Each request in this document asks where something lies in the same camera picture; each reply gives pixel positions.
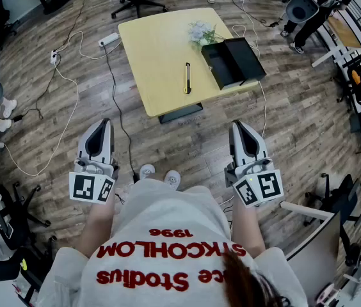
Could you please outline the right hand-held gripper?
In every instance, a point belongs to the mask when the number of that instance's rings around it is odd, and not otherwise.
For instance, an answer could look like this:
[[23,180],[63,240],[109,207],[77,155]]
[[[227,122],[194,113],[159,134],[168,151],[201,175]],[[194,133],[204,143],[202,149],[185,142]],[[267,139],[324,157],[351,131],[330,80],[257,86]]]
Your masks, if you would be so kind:
[[[275,169],[267,157],[266,144],[262,137],[248,124],[239,120],[232,122],[230,151],[234,163],[225,169],[225,182],[232,187],[235,197],[245,207],[258,207],[268,201],[284,196],[279,169]],[[247,164],[248,159],[256,161]]]

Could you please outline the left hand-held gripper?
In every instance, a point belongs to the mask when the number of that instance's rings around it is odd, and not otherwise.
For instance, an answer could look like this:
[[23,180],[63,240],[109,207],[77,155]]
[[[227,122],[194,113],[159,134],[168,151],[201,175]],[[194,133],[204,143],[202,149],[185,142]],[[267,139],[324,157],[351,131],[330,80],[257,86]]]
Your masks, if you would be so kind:
[[[91,125],[78,143],[78,157],[111,157],[114,152],[114,128],[109,118]],[[74,170],[69,173],[71,200],[105,205],[115,190],[119,166],[76,158]]]

